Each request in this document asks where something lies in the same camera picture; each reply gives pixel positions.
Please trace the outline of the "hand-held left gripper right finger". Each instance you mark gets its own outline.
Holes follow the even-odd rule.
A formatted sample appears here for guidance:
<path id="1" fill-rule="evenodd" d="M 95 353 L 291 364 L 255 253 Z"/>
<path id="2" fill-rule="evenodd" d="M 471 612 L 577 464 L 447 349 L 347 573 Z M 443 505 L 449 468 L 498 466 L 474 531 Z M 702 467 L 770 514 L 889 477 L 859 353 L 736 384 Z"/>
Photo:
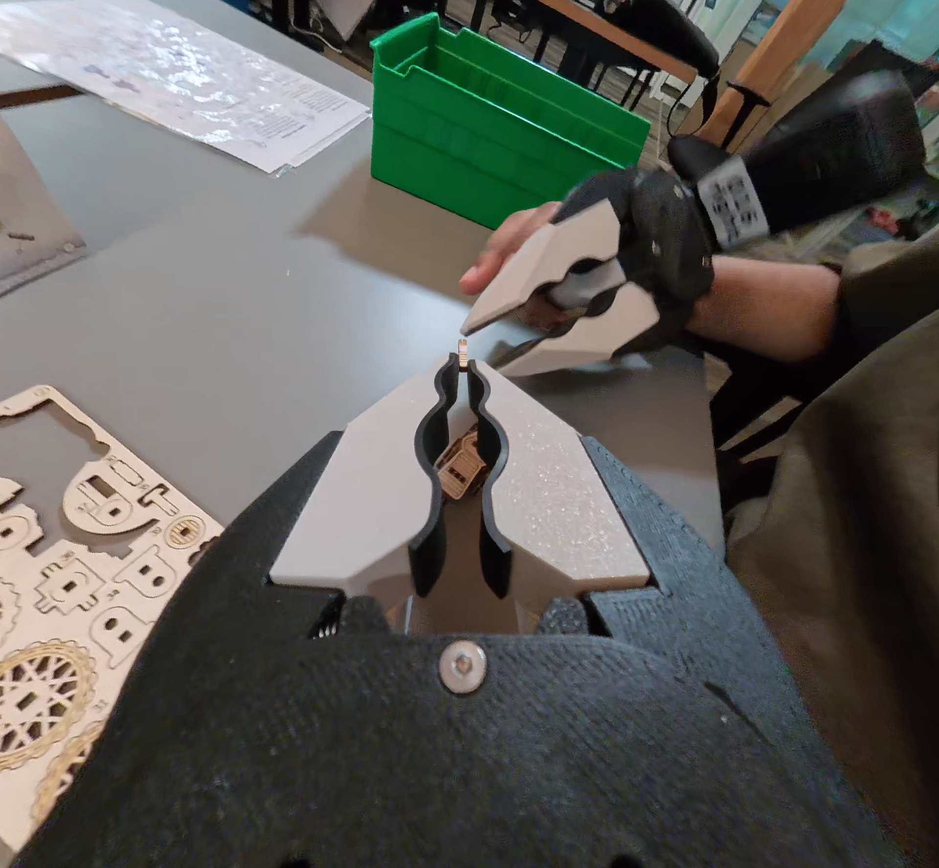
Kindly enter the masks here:
<path id="1" fill-rule="evenodd" d="M 481 490 L 480 561 L 501 599 L 641 589 L 651 579 L 581 434 L 484 362 L 467 370 Z"/>

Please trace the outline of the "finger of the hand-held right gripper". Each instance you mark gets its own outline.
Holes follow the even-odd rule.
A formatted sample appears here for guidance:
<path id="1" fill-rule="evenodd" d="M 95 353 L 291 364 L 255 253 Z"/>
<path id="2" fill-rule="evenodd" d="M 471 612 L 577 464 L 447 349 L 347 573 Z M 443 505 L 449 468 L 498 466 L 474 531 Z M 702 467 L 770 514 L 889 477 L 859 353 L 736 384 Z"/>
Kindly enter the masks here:
<path id="1" fill-rule="evenodd" d="M 598 295 L 562 333 L 532 340 L 498 360 L 506 378 L 602 364 L 660 320 L 652 295 L 635 283 Z"/>
<path id="2" fill-rule="evenodd" d="M 558 295 L 559 308 L 578 309 L 621 287 L 626 274 L 618 260 L 620 231 L 617 212 L 604 198 L 557 224 L 539 228 L 476 298 L 461 333 L 482 330 L 535 295 Z"/>

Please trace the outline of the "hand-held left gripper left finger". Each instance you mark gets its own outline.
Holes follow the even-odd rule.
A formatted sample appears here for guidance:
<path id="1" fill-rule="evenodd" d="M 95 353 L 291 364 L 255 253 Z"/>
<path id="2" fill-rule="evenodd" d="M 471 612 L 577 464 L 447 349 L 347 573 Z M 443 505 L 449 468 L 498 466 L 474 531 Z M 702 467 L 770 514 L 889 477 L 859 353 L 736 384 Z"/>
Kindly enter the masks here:
<path id="1" fill-rule="evenodd" d="M 460 372 L 450 353 L 348 423 L 271 566 L 274 583 L 385 608 L 432 591 L 447 548 L 437 462 Z"/>

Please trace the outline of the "wooden model assembly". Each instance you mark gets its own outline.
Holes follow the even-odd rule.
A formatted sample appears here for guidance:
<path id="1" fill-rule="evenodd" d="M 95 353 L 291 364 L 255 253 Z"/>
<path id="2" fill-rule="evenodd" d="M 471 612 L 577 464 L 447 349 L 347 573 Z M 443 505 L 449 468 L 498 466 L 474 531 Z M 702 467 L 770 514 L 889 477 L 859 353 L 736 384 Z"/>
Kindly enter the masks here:
<path id="1" fill-rule="evenodd" d="M 489 467 L 478 448 L 479 425 L 473 424 L 453 439 L 440 455 L 436 467 L 446 502 L 457 503 L 480 490 Z"/>

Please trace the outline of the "person's right forearm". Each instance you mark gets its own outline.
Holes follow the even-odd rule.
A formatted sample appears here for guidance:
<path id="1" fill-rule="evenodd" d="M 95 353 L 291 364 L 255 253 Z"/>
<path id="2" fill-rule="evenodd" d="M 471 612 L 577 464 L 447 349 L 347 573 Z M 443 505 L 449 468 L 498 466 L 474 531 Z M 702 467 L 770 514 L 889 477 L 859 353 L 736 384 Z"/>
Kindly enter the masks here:
<path id="1" fill-rule="evenodd" d="M 852 368 L 937 313 L 938 240 L 853 248 L 839 269 L 729 255 L 714 259 L 710 291 L 686 331 L 781 364 Z"/>

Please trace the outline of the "person's right hand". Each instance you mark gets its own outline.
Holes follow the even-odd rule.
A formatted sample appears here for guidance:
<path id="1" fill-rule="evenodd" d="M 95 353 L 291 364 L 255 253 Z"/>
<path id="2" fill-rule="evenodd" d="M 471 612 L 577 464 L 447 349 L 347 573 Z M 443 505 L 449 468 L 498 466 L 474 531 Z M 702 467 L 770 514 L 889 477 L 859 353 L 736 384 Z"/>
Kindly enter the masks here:
<path id="1" fill-rule="evenodd" d="M 550 224 L 559 207 L 559 201 L 552 201 L 510 215 L 492 233 L 476 262 L 460 279 L 461 293 L 469 297 L 479 296 L 519 248 L 538 230 Z"/>

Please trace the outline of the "green plastic bin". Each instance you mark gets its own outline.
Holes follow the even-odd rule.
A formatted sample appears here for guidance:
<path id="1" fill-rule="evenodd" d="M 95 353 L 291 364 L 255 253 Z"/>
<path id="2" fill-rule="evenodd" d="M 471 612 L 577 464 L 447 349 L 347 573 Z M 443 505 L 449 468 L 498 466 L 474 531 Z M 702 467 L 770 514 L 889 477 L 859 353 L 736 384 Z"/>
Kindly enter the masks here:
<path id="1" fill-rule="evenodd" d="M 495 229 L 636 165 L 645 118 L 437 14 L 371 41 L 371 176 Z"/>

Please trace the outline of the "black office chair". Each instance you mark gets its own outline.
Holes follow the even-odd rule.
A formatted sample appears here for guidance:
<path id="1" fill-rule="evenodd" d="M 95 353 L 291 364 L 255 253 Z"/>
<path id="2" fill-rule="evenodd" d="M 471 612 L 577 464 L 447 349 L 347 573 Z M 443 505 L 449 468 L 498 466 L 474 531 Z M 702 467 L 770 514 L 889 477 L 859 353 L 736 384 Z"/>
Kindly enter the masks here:
<path id="1" fill-rule="evenodd" d="M 593 12 L 608 23 L 625 31 L 628 35 L 642 40 L 655 49 L 685 63 L 696 70 L 699 77 L 706 80 L 701 94 L 702 126 L 711 118 L 717 101 L 720 63 L 718 52 L 713 43 L 671 0 L 590 0 Z M 573 72 L 574 81 L 587 87 L 593 76 L 593 69 L 598 62 L 606 67 L 613 64 L 612 48 L 603 46 L 596 36 L 593 39 L 584 34 L 584 45 L 568 45 L 565 50 L 558 74 Z M 593 47 L 589 57 L 588 45 Z M 768 101 L 746 87 L 737 83 L 728 83 L 745 96 L 745 103 L 737 113 L 734 123 L 722 142 L 721 148 L 728 149 L 731 141 L 743 126 L 745 118 L 756 105 L 767 106 Z"/>

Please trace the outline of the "wooden beam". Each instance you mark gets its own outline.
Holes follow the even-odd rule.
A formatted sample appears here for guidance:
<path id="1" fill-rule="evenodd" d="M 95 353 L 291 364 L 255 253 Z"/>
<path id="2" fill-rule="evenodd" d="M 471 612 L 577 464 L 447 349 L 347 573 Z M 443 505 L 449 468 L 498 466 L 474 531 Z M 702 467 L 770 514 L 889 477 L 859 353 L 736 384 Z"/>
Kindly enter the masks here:
<path id="1" fill-rule="evenodd" d="M 795 65 L 839 15 L 847 0 L 790 0 L 760 44 L 741 66 L 736 80 L 715 105 L 698 137 L 727 147 L 750 117 L 750 95 L 773 103 Z"/>

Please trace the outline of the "person's olive clothing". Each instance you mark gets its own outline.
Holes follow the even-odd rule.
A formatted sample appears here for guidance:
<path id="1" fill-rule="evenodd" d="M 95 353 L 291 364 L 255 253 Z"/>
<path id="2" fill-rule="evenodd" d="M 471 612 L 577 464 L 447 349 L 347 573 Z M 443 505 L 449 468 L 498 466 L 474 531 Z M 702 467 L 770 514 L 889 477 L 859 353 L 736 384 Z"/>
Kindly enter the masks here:
<path id="1" fill-rule="evenodd" d="M 792 426 L 730 564 L 808 712 L 904 855 L 937 866 L 937 313 Z"/>

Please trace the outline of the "wooden parts sheet with gears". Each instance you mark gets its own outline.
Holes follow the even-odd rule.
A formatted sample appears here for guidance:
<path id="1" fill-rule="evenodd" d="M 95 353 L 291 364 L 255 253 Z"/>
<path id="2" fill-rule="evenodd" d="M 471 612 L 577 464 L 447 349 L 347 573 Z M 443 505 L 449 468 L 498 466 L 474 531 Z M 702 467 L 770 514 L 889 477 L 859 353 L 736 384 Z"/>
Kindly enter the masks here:
<path id="1" fill-rule="evenodd" d="M 2 464 L 3 863 L 74 783 L 159 616 L 224 528 L 52 385 L 2 399 L 2 424 L 50 410 L 99 451 L 53 491 L 47 519 Z"/>

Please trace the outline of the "laminated printed paper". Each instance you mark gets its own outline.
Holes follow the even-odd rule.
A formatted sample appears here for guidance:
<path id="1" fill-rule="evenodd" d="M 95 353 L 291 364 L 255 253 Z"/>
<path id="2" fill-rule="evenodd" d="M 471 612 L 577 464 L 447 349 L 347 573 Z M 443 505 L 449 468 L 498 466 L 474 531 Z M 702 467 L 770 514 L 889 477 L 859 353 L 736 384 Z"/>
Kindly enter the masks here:
<path id="1" fill-rule="evenodd" d="M 149 0 L 1 8 L 2 55 L 266 174 L 371 117 L 366 105 Z"/>

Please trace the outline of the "assembly instruction panel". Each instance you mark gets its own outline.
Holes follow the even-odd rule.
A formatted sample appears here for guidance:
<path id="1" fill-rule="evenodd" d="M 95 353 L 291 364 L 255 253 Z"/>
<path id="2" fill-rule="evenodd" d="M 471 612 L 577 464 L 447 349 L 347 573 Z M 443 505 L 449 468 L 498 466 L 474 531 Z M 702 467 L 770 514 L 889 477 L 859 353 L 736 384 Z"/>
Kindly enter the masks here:
<path id="1" fill-rule="evenodd" d="M 75 262 L 88 247 L 1 122 L 1 293 Z"/>

